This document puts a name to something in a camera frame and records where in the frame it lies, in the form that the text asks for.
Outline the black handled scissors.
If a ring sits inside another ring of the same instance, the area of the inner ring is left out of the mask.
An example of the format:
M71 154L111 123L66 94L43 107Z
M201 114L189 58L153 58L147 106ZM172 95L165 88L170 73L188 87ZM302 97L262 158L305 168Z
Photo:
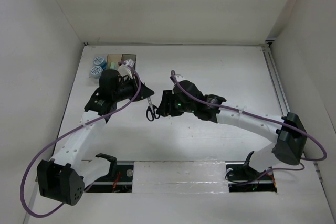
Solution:
M152 103L151 97L147 98L148 107L146 109L146 118L148 121L153 122L154 120L157 120L160 118L160 116L157 114L157 106L155 106Z

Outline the green capped highlighter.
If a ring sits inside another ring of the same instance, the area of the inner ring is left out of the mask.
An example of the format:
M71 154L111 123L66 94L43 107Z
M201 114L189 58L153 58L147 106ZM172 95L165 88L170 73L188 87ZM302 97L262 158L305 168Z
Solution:
M111 64L110 64L110 69L112 69L112 70L117 70L118 69L118 64L116 63L116 62L112 62Z

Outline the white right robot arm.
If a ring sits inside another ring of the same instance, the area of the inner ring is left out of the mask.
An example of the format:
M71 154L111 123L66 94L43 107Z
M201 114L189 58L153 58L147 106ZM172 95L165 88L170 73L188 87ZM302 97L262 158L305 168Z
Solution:
M267 139L270 142L267 146L247 155L241 167L247 178L254 179L280 163L300 164L307 137L296 114L263 117L246 111L242 106L224 106L225 102L225 98L202 94L195 84L182 80L173 89L163 91L156 114L175 117L191 113L202 121L230 125Z

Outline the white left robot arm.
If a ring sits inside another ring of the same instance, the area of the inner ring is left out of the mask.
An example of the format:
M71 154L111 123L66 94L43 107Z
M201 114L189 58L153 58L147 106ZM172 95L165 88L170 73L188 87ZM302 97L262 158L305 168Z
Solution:
M137 102L152 95L154 91L140 82L133 73L122 76L117 70L103 71L99 86L84 108L81 128L69 135L66 143L49 161L42 160L38 164L40 195L74 206L85 188L97 179L114 179L118 172L114 156L99 153L88 163L83 162L83 157L97 140L111 114L118 111L119 102Z

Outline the smoky grey plastic container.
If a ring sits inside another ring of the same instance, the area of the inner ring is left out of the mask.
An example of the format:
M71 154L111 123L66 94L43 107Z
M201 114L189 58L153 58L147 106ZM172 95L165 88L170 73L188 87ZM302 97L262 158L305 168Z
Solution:
M137 60L136 58L136 54L122 54L121 61L127 61L132 66L132 68L135 69Z

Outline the amber plastic container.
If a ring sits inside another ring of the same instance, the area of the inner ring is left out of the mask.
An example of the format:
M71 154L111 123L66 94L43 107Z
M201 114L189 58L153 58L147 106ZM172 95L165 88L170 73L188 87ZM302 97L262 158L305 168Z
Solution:
M110 64L112 62L116 62L119 66L119 62L121 62L122 54L108 54L107 55L107 69L110 69Z

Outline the clear plastic container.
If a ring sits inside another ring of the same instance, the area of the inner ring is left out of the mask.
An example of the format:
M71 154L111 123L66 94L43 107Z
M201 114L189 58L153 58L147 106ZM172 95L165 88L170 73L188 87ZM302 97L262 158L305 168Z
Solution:
M96 54L92 60L92 66L89 71L89 78L98 82L102 73L107 68L107 56L108 54Z

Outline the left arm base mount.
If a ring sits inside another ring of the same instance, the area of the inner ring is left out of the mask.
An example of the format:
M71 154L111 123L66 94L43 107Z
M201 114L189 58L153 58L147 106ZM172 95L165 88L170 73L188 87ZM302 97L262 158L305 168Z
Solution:
M114 175L97 179L87 193L131 193L133 187L134 162L118 162Z

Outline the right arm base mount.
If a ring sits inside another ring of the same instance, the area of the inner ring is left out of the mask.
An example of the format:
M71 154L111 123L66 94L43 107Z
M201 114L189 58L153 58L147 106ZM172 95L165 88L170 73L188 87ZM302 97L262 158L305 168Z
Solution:
M249 166L254 151L243 162L226 162L225 179L230 193L277 192L273 173L261 176Z

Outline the aluminium rail right edge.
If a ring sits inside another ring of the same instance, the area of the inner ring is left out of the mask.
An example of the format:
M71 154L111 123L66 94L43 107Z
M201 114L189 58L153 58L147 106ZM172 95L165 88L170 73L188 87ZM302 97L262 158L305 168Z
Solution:
M270 74L270 78L272 81L272 85L274 86L275 94L283 115L287 115L290 111L289 105L286 99L286 95L284 89L282 87L280 76L278 74L276 64L271 52L272 41L266 40L265 43L261 44L261 48L263 50L264 58L266 61L266 65Z

